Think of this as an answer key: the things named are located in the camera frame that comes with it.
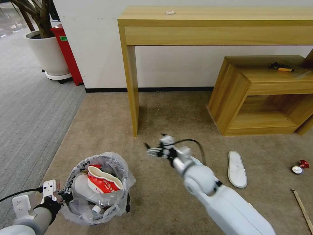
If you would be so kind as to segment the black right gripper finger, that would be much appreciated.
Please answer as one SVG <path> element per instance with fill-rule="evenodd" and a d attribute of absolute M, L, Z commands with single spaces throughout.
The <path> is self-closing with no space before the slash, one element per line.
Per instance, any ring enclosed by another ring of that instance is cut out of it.
<path fill-rule="evenodd" d="M 151 157 L 163 158 L 163 150 L 161 149 L 148 149 L 146 153 Z"/>
<path fill-rule="evenodd" d="M 163 150 L 162 147 L 151 147 L 148 143 L 144 142 L 147 152 L 160 152 Z"/>

